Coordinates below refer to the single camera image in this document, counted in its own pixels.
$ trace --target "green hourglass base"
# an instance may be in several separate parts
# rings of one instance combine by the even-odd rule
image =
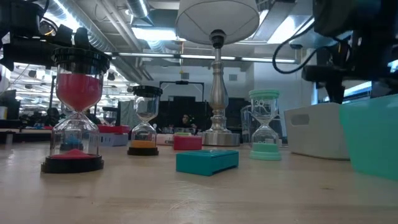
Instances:
[[[250,158],[268,161],[281,160],[278,145],[268,143],[253,143]]]

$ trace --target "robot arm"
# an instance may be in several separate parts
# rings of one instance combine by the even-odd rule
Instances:
[[[59,47],[99,52],[88,42],[85,28],[77,30],[73,46],[73,31],[64,25],[57,27],[46,19],[46,7],[43,9],[34,1],[0,0],[0,39],[10,35],[9,44],[0,43],[4,54],[0,64],[10,71],[14,70],[14,62],[53,67],[52,52]]]
[[[390,73],[390,68],[387,67],[389,62],[398,58],[398,50],[394,47],[398,43],[397,0],[313,0],[313,15],[315,22],[312,26],[282,43],[278,49],[314,28],[315,32],[348,46],[345,52],[334,52],[332,55],[343,58],[343,61],[333,60],[333,65],[306,66],[308,59],[292,71],[282,71],[274,62],[277,71],[292,73],[302,69],[304,80],[326,83],[329,97],[336,103],[343,101],[345,90],[341,84],[343,80],[398,79],[398,76]],[[352,31],[351,45],[335,38],[347,31]]]

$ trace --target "teal box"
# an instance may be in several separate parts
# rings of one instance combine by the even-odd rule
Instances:
[[[341,105],[354,170],[398,180],[398,95]]]
[[[199,150],[176,155],[176,171],[211,176],[239,165],[239,152],[232,150]]]

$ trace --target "green sand hourglass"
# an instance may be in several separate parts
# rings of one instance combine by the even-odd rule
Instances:
[[[277,116],[278,90],[252,90],[251,113],[260,123],[260,128],[252,135],[251,159],[280,160],[278,134],[269,127],[269,122]]]

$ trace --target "white lamp shade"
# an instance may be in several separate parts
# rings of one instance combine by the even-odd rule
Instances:
[[[252,35],[259,27],[256,0],[181,0],[176,34],[197,44],[212,45],[210,34],[222,30],[224,44]]]

